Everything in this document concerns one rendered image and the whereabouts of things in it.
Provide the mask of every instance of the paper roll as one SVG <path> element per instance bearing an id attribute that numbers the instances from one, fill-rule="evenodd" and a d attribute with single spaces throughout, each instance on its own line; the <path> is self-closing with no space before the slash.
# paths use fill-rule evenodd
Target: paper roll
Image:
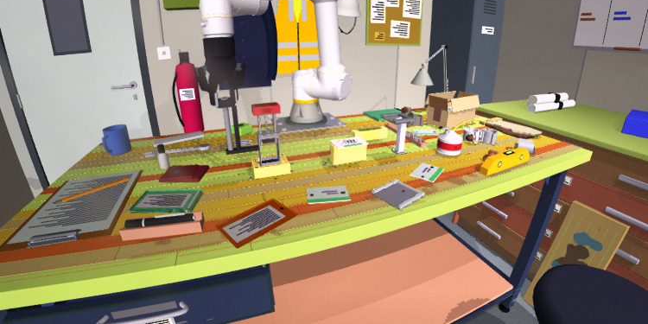
<path id="1" fill-rule="evenodd" d="M 562 102 L 562 108 L 566 107 L 572 107 L 576 105 L 576 102 L 574 100 L 565 100 Z M 558 103 L 545 103 L 545 104 L 531 104 L 527 105 L 529 108 L 529 111 L 531 112 L 540 112 L 540 111 L 548 111 L 548 110 L 558 110 L 560 107 L 560 104 Z"/>
<path id="2" fill-rule="evenodd" d="M 563 103 L 565 100 L 569 98 L 569 95 L 565 92 L 560 92 L 558 93 L 559 99 L 557 101 L 562 101 Z M 527 105 L 531 104 L 544 104 L 544 103 L 555 103 L 556 101 L 556 95 L 554 93 L 544 93 L 542 95 L 531 95 L 529 96 L 529 101 L 527 101 Z"/>

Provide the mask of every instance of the lamp shade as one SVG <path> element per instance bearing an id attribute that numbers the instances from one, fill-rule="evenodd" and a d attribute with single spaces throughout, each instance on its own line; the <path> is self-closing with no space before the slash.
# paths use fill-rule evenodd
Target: lamp shade
<path id="1" fill-rule="evenodd" d="M 361 17 L 358 0 L 338 0 L 338 15 L 348 17 Z"/>
<path id="2" fill-rule="evenodd" d="M 419 85 L 419 86 L 432 86 L 432 79 L 429 77 L 428 70 L 425 67 L 421 67 L 420 70 L 418 70 L 418 73 L 412 80 L 412 85 Z"/>

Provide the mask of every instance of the cork board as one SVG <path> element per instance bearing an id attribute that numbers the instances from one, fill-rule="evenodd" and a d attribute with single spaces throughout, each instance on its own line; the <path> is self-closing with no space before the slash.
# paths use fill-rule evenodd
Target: cork board
<path id="1" fill-rule="evenodd" d="M 524 294 L 533 306 L 533 289 L 547 270 L 561 264 L 581 264 L 605 270 L 630 227 L 604 213 L 574 201 L 554 244 Z"/>
<path id="2" fill-rule="evenodd" d="M 420 46 L 423 0 L 366 0 L 366 45 Z"/>

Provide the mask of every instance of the blue stain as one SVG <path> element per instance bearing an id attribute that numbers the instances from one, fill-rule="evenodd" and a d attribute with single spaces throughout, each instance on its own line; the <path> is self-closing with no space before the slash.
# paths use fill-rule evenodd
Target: blue stain
<path id="1" fill-rule="evenodd" d="M 585 232 L 574 234 L 574 241 L 578 245 L 589 246 L 589 248 L 592 248 L 595 251 L 601 251 L 603 249 L 603 245 L 598 240 L 590 238 L 589 234 Z"/>

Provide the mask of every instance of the yellow toy car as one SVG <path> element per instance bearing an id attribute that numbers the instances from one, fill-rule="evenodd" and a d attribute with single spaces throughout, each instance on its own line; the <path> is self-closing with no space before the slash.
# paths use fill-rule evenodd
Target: yellow toy car
<path id="1" fill-rule="evenodd" d="M 480 172 L 489 176 L 507 168 L 528 162 L 529 158 L 529 150 L 525 148 L 507 150 L 506 152 L 498 153 L 495 156 L 486 158 L 484 163 L 481 165 Z"/>

